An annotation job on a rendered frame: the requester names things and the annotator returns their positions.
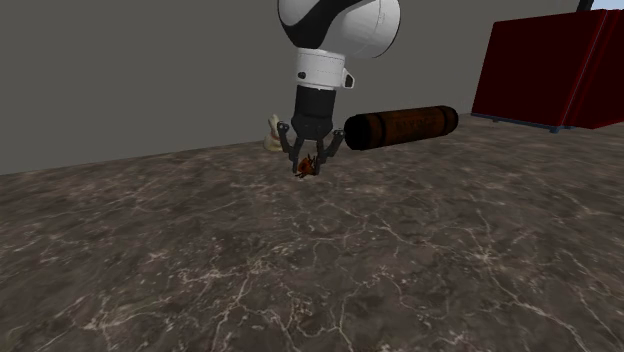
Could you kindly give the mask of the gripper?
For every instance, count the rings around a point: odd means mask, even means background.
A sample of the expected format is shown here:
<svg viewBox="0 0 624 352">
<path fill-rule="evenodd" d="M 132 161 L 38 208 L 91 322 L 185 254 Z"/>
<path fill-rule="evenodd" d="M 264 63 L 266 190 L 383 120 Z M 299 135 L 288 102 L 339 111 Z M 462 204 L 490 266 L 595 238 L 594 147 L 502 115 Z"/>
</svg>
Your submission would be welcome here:
<svg viewBox="0 0 624 352">
<path fill-rule="evenodd" d="M 292 163 L 293 174 L 300 173 L 299 154 L 304 140 L 317 140 L 317 153 L 313 163 L 314 175 L 318 175 L 321 165 L 337 153 L 344 140 L 344 131 L 342 129 L 332 132 L 332 140 L 328 146 L 324 145 L 323 140 L 333 129 L 333 111 L 336 95 L 337 92 L 332 89 L 325 90 L 303 85 L 297 86 L 294 114 L 291 119 L 292 127 L 296 133 L 293 144 L 287 138 L 290 126 L 282 121 L 277 123 L 280 144 Z"/>
</svg>

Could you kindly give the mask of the small orange brown figure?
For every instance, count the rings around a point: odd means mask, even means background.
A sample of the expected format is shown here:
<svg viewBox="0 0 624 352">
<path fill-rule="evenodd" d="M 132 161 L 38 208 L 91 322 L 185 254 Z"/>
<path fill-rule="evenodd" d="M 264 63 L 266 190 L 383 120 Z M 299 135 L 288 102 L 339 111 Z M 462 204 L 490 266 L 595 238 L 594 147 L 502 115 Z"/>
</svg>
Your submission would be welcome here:
<svg viewBox="0 0 624 352">
<path fill-rule="evenodd" d="M 297 171 L 295 173 L 296 177 L 304 178 L 306 176 L 312 175 L 316 176 L 317 172 L 317 157 L 311 156 L 308 154 L 297 166 Z"/>
</svg>

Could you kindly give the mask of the cream rabbit figure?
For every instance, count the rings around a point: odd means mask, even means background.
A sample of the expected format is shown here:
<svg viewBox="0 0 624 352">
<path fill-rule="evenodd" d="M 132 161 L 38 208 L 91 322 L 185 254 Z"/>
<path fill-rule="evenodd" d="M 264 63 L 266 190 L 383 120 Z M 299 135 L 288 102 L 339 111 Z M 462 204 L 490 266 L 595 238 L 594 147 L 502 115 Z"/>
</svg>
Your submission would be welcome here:
<svg viewBox="0 0 624 352">
<path fill-rule="evenodd" d="M 264 141 L 263 141 L 263 147 L 265 150 L 272 151 L 272 152 L 283 151 L 281 140 L 280 140 L 278 129 L 277 129 L 277 124 L 279 122 L 280 122 L 279 117 L 276 114 L 273 114 L 268 119 L 270 132 L 265 136 Z"/>
</svg>

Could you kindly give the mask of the brown cylinder with black bands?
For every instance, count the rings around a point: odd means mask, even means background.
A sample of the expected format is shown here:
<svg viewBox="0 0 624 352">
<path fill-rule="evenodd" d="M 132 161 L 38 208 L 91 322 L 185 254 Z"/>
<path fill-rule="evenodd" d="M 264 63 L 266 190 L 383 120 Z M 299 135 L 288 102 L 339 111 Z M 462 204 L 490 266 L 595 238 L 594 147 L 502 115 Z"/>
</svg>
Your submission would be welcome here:
<svg viewBox="0 0 624 352">
<path fill-rule="evenodd" d="M 446 136 L 458 123 L 458 113 L 448 106 L 357 114 L 345 121 L 345 142 L 352 150 L 376 149 Z"/>
</svg>

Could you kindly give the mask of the dark red cabinet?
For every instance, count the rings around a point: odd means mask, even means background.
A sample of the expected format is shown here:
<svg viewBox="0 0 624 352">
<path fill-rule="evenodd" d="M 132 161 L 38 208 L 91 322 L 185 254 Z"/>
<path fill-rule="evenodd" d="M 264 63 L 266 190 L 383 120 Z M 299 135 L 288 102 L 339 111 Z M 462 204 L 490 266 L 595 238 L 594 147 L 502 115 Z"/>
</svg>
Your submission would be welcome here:
<svg viewBox="0 0 624 352">
<path fill-rule="evenodd" d="M 624 122 L 624 10 L 495 22 L 471 113 L 553 133 Z"/>
</svg>

